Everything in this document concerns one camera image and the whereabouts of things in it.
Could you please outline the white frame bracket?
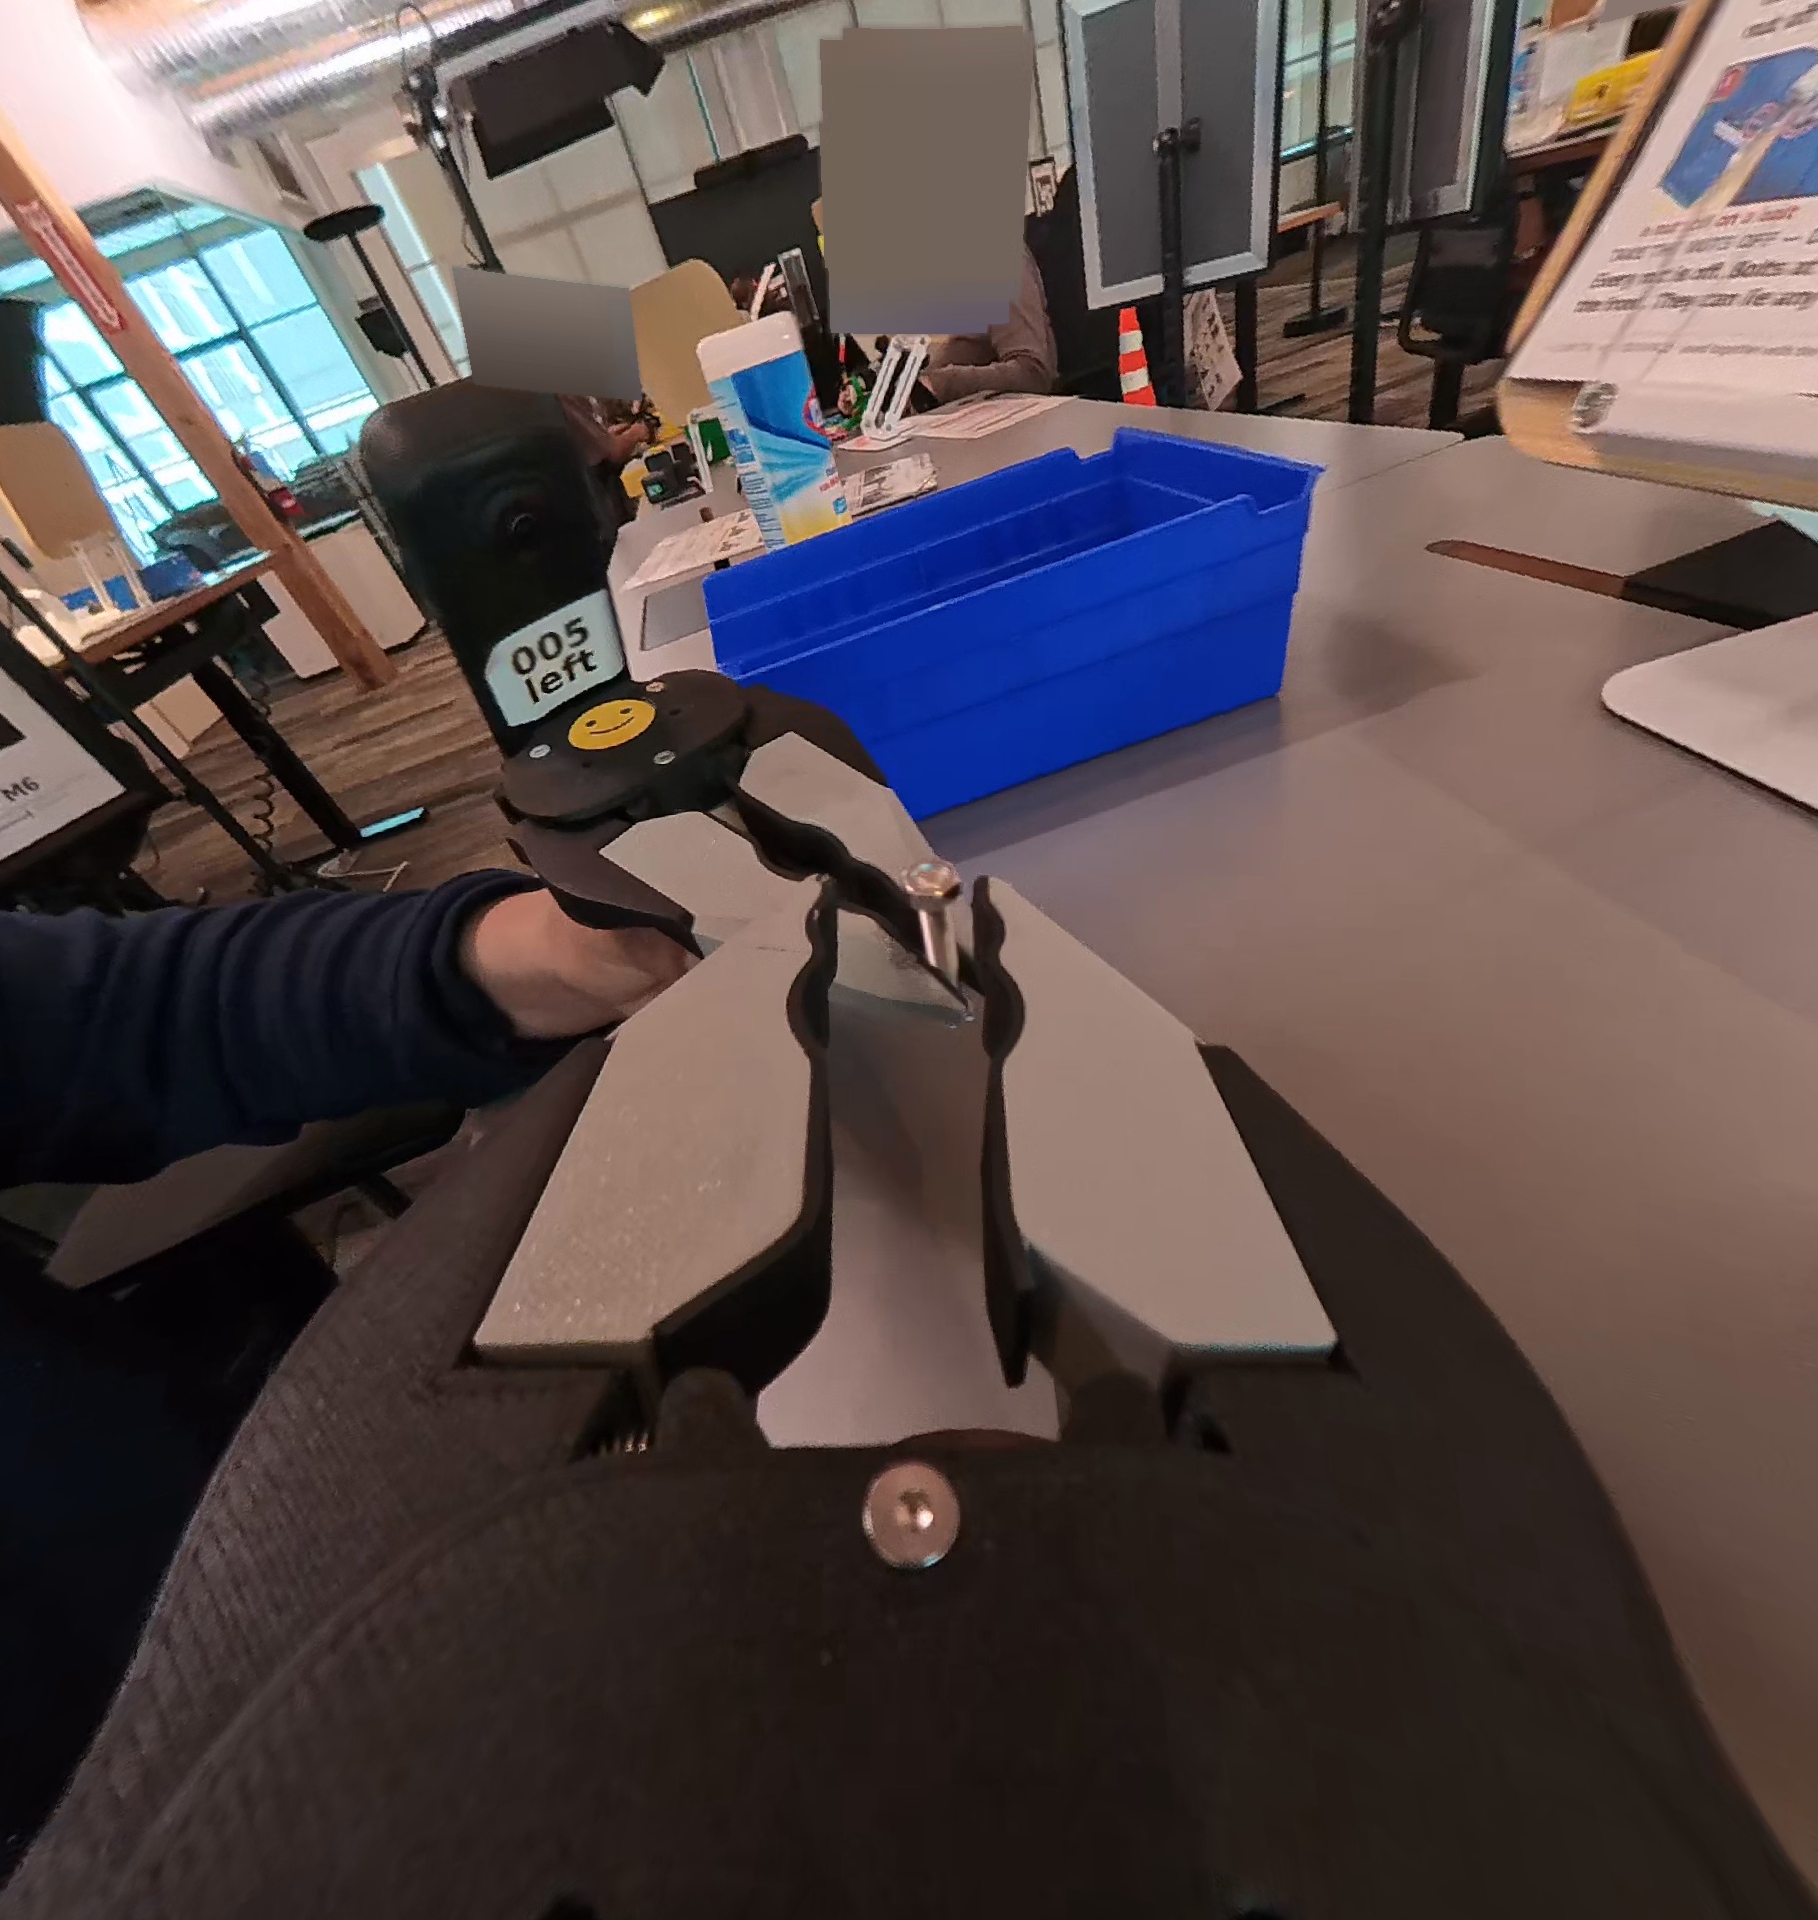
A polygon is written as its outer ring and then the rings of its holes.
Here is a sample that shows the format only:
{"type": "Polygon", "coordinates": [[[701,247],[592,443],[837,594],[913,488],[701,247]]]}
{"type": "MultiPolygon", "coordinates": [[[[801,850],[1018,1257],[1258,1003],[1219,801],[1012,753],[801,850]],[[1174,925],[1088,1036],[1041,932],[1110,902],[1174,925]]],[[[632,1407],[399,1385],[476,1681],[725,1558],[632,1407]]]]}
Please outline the white frame bracket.
{"type": "Polygon", "coordinates": [[[897,333],[888,337],[863,410],[863,438],[872,445],[892,445],[909,431],[913,399],[927,360],[927,335],[897,333]]]}

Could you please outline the printed instruction sheet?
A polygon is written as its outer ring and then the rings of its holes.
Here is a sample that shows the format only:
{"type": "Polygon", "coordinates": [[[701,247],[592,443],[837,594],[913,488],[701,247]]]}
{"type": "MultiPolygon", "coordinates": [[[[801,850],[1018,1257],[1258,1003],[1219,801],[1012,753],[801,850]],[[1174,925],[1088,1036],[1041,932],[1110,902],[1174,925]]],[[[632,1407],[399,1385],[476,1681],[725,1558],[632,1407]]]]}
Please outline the printed instruction sheet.
{"type": "Polygon", "coordinates": [[[1713,7],[1507,372],[1818,397],[1818,2],[1713,7]]]}

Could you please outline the person's dark clothing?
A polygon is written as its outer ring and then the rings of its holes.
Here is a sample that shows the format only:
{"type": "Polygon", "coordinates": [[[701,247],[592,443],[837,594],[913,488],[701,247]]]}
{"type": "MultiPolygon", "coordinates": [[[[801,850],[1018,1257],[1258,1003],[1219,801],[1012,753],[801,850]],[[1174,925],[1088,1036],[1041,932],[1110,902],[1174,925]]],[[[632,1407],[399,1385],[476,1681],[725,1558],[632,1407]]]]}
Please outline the person's dark clothing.
{"type": "Polygon", "coordinates": [[[333,1283],[272,1214],[80,1289],[0,1229],[0,1883],[85,1755],[235,1429],[333,1283]]]}

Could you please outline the instruction sheet on stand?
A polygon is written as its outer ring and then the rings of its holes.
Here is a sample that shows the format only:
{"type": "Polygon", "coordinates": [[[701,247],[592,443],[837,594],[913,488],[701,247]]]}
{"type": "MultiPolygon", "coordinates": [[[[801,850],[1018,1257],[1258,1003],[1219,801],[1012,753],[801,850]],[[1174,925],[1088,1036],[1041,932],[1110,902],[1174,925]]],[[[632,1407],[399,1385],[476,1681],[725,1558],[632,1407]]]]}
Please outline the instruction sheet on stand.
{"type": "Polygon", "coordinates": [[[1651,381],[1512,379],[1521,347],[1557,277],[1570,264],[1600,201],[1640,143],[1640,132],[1715,4],[1688,4],[1661,63],[1601,150],[1585,193],[1522,302],[1498,384],[1502,433],[1521,450],[1570,469],[1595,469],[1701,491],[1818,513],[1818,397],[1743,394],[1651,381]]]}

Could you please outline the black studio light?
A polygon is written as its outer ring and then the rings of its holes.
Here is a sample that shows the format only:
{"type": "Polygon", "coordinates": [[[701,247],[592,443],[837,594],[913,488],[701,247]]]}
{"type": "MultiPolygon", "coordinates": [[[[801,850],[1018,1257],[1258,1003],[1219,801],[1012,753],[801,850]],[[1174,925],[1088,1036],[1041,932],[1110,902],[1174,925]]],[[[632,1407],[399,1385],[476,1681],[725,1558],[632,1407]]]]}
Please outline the black studio light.
{"type": "Polygon", "coordinates": [[[615,123],[609,101],[646,93],[665,59],[617,19],[576,26],[455,82],[487,177],[554,157],[615,123]]]}

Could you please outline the wooden post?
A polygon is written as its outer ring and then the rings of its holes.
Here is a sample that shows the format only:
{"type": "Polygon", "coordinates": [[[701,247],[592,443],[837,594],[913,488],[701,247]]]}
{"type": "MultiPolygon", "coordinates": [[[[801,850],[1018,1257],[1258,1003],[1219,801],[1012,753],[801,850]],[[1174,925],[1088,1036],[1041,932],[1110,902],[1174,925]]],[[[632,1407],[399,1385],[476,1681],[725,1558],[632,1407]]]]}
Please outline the wooden post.
{"type": "Polygon", "coordinates": [[[268,559],[298,611],[343,669],[365,688],[393,679],[393,661],[354,611],[313,551],[272,510],[236,458],[221,422],[200,399],[153,325],[130,299],[77,212],[55,188],[22,134],[0,109],[0,207],[51,269],[67,294],[115,351],[123,370],[175,433],[178,443],[221,495],[227,513],[268,559]]]}

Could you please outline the disinfecting wipes canister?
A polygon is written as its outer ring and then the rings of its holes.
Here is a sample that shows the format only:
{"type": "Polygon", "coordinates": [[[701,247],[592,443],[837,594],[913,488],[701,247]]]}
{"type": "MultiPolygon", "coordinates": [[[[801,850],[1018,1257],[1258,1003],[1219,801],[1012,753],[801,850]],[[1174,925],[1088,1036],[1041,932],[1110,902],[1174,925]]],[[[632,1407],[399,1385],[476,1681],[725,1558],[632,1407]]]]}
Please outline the disinfecting wipes canister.
{"type": "Polygon", "coordinates": [[[764,551],[848,526],[853,509],[796,317],[743,321],[706,335],[694,351],[764,551]]]}

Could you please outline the black monitor screen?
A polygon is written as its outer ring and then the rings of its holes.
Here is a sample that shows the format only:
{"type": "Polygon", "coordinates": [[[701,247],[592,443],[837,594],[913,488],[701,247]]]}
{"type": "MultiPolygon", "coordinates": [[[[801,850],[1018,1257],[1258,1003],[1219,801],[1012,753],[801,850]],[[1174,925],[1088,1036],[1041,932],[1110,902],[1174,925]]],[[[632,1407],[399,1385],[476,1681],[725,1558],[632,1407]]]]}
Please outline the black monitor screen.
{"type": "Polygon", "coordinates": [[[698,169],[689,188],[646,212],[669,265],[701,260],[730,283],[789,248],[818,262],[818,199],[820,155],[796,134],[698,169]]]}

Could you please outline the large window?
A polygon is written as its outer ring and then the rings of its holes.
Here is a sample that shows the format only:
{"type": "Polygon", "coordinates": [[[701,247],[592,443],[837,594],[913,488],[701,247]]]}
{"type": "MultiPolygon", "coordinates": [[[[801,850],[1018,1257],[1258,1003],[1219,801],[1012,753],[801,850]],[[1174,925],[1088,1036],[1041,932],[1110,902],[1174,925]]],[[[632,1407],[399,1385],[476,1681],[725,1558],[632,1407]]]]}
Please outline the large window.
{"type": "MultiPolygon", "coordinates": [[[[163,188],[83,207],[136,310],[174,354],[252,473],[298,503],[298,530],[359,510],[349,458],[377,404],[367,374],[281,228],[163,188]]],[[[12,230],[0,233],[0,298],[39,311],[41,387],[139,561],[203,569],[248,548],[211,482],[95,323],[12,230]]]]}

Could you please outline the blue plastic bin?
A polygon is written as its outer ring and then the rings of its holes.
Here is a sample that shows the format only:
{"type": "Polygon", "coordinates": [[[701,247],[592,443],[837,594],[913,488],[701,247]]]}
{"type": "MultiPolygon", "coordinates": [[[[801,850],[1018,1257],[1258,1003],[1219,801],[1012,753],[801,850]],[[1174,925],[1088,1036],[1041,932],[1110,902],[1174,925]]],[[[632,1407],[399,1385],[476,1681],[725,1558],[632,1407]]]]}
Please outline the blue plastic bin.
{"type": "Polygon", "coordinates": [[[713,663],[932,818],[1275,696],[1319,476],[1121,427],[713,572],[713,663]]]}

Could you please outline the tan chair back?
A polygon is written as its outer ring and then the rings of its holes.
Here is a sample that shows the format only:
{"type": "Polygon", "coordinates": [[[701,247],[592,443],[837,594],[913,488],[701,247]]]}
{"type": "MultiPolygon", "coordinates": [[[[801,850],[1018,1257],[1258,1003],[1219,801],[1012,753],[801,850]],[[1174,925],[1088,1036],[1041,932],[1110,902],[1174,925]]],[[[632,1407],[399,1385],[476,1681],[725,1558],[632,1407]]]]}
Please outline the tan chair back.
{"type": "Polygon", "coordinates": [[[640,391],[663,431],[680,431],[687,417],[709,404],[698,343],[748,325],[715,267],[687,260],[636,283],[629,291],[640,391]]]}
{"type": "Polygon", "coordinates": [[[0,424],[0,495],[47,561],[80,564],[102,611],[112,611],[99,548],[119,526],[77,445],[55,422],[0,424]]]}

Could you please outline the white cabinet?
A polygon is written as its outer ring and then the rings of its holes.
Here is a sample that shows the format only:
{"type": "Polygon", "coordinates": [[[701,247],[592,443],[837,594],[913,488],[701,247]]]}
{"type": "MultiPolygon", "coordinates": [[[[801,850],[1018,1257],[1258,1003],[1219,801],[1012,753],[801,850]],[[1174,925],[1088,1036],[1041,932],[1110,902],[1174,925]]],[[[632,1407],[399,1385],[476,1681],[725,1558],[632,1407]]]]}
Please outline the white cabinet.
{"type": "MultiPolygon", "coordinates": [[[[317,531],[305,542],[382,651],[393,654],[416,641],[426,625],[426,615],[367,518],[347,516],[341,526],[317,531]]],[[[260,583],[274,609],[266,618],[264,635],[284,665],[301,681],[336,669],[339,661],[307,615],[290,601],[278,575],[266,572],[260,583]]]]}

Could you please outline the framed grey panel on stand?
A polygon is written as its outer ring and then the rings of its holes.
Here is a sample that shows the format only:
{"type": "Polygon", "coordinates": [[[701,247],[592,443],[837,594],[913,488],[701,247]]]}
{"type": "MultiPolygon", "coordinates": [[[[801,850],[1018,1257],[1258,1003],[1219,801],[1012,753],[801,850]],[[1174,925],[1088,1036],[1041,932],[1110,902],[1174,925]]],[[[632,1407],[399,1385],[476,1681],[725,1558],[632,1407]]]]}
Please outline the framed grey panel on stand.
{"type": "Polygon", "coordinates": [[[1282,2],[1059,4],[1086,303],[1152,303],[1165,405],[1185,302],[1252,291],[1277,222],[1282,2]]]}
{"type": "Polygon", "coordinates": [[[1382,277],[1394,234],[1515,212],[1502,149],[1514,2],[1356,7],[1347,417],[1376,420],[1382,277]]]}

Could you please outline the person's left hand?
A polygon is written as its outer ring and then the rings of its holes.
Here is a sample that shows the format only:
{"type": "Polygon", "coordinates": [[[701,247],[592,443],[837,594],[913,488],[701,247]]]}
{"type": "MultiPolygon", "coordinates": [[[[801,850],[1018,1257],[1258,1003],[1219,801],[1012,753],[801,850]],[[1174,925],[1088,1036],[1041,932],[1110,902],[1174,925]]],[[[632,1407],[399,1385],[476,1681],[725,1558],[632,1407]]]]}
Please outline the person's left hand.
{"type": "Polygon", "coordinates": [[[528,1041],[621,1024],[698,966],[675,937],[587,925],[547,890],[484,904],[464,924],[459,954],[464,978],[528,1041]]]}

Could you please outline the white board stand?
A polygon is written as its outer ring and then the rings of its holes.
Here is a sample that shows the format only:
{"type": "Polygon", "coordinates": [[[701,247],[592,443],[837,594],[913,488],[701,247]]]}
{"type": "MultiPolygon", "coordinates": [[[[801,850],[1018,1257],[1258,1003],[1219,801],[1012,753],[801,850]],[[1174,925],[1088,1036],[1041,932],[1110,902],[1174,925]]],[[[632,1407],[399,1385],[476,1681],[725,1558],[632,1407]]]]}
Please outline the white board stand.
{"type": "Polygon", "coordinates": [[[1617,721],[1818,817],[1818,611],[1617,672],[1617,721]]]}

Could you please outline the white paper sheets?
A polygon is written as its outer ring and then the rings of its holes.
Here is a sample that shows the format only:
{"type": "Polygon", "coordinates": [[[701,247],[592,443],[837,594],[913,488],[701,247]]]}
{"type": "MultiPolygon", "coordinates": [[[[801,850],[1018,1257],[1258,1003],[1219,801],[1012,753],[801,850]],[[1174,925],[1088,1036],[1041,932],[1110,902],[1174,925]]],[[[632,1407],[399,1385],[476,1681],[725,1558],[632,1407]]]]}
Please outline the white paper sheets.
{"type": "Polygon", "coordinates": [[[978,395],[921,414],[913,431],[923,441],[973,441],[1041,418],[1066,402],[1066,395],[978,395]]]}

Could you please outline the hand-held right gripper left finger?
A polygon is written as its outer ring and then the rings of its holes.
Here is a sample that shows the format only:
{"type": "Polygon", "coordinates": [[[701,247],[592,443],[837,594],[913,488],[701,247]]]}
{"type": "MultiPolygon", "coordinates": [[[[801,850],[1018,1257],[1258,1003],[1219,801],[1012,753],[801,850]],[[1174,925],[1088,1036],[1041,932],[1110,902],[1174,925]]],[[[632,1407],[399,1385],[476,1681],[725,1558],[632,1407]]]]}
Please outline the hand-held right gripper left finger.
{"type": "Polygon", "coordinates": [[[828,1302],[836,927],[806,883],[617,1033],[480,1358],[601,1366],[643,1396],[709,1369],[756,1396],[800,1357],[828,1302]]]}

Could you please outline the silver air duct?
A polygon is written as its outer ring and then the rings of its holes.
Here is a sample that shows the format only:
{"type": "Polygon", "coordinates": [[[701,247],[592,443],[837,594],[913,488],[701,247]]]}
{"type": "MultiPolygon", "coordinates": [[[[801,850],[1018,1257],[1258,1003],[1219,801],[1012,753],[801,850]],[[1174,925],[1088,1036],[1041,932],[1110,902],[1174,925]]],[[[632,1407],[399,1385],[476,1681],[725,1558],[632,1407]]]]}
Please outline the silver air duct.
{"type": "Polygon", "coordinates": [[[77,2],[94,49],[178,101],[278,75],[352,71],[422,45],[463,53],[536,26],[615,20],[655,43],[748,26],[792,2],[77,2]]]}

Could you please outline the framed printed sign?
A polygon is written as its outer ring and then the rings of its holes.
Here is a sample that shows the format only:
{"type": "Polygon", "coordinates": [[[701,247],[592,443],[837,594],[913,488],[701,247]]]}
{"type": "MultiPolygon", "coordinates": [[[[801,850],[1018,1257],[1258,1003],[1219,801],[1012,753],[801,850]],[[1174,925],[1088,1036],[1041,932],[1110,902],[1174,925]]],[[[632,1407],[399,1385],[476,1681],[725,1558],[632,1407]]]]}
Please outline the framed printed sign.
{"type": "Polygon", "coordinates": [[[115,740],[0,625],[0,895],[148,808],[115,740]]]}

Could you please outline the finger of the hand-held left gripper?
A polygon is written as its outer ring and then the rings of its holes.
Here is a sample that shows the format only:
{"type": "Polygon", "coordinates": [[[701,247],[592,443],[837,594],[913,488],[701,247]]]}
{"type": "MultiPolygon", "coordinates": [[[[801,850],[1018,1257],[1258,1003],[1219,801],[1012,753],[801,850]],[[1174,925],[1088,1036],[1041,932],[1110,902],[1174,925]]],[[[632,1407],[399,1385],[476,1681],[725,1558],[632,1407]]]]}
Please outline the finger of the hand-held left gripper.
{"type": "MultiPolygon", "coordinates": [[[[800,907],[823,887],[823,877],[779,875],[749,839],[708,814],[677,814],[626,828],[604,857],[629,877],[690,912],[701,953],[712,953],[779,907],[800,907]]],[[[968,992],[941,984],[871,915],[837,907],[837,960],[832,987],[836,1004],[864,1012],[894,1008],[951,1025],[973,1024],[978,1006],[968,992]]]]}
{"type": "Polygon", "coordinates": [[[762,865],[803,883],[820,915],[855,915],[897,949],[921,949],[902,877],[932,848],[886,783],[780,732],[735,772],[730,804],[762,865]]]}

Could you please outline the black office chair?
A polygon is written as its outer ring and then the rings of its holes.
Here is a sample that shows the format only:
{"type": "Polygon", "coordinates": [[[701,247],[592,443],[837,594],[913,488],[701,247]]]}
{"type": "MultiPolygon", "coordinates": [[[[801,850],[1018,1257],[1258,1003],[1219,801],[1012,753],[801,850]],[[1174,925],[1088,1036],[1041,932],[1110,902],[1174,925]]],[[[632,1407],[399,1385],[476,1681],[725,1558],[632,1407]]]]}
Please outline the black office chair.
{"type": "Polygon", "coordinates": [[[1425,424],[1456,427],[1468,368],[1504,358],[1514,321],[1515,212],[1421,226],[1410,267],[1399,347],[1430,364],[1425,424]]]}

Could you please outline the person's left forearm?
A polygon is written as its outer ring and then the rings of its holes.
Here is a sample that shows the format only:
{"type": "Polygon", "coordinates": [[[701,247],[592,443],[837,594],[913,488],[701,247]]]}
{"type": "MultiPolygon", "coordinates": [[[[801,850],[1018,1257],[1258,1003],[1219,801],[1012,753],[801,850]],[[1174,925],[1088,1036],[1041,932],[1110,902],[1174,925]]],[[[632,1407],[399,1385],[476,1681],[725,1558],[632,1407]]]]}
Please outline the person's left forearm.
{"type": "Polygon", "coordinates": [[[530,882],[301,892],[111,916],[0,911],[0,1186],[134,1183],[313,1120],[530,1086],[570,1049],[520,1036],[461,958],[530,882]]]}

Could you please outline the black-legged desk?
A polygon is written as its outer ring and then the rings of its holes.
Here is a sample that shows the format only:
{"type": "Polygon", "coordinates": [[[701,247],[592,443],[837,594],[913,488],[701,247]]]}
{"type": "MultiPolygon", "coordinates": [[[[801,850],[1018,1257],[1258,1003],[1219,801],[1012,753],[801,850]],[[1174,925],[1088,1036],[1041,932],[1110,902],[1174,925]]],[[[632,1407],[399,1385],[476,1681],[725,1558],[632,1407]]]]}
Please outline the black-legged desk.
{"type": "Polygon", "coordinates": [[[409,805],[355,822],[272,725],[266,696],[248,688],[235,663],[239,651],[268,643],[274,607],[266,574],[266,561],[235,564],[197,589],[136,611],[109,607],[92,622],[75,622],[68,607],[24,591],[7,589],[5,598],[18,615],[18,645],[68,681],[92,714],[121,729],[154,762],[171,792],[244,855],[260,890],[287,893],[334,883],[361,851],[415,830],[431,813],[409,805]],[[321,834],[321,855],[282,860],[274,848],[272,805],[239,818],[170,745],[148,709],[179,684],[197,688],[246,750],[260,795],[268,804],[287,797],[321,834]]]}

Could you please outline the black floor lamp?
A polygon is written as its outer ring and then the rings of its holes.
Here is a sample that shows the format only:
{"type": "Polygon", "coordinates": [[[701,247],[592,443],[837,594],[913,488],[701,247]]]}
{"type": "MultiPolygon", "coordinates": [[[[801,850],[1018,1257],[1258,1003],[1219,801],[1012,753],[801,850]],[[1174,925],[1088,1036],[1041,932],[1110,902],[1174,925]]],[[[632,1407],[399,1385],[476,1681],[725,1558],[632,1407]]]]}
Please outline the black floor lamp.
{"type": "Polygon", "coordinates": [[[309,220],[301,234],[312,244],[345,248],[368,283],[368,294],[358,302],[355,321],[368,345],[392,360],[409,364],[422,387],[439,384],[429,362],[422,358],[406,317],[393,303],[371,252],[368,234],[384,220],[384,212],[374,202],[354,202],[309,220]]]}

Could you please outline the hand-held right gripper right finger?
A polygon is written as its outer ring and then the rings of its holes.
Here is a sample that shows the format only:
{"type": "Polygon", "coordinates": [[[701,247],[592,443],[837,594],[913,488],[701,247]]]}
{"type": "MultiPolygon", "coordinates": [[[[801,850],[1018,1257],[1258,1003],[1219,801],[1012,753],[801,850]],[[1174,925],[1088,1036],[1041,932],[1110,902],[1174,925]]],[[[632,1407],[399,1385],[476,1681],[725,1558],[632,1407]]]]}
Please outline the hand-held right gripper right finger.
{"type": "Polygon", "coordinates": [[[1009,883],[973,886],[984,1288],[1009,1385],[1326,1362],[1335,1332],[1196,1034],[1009,883]]]}

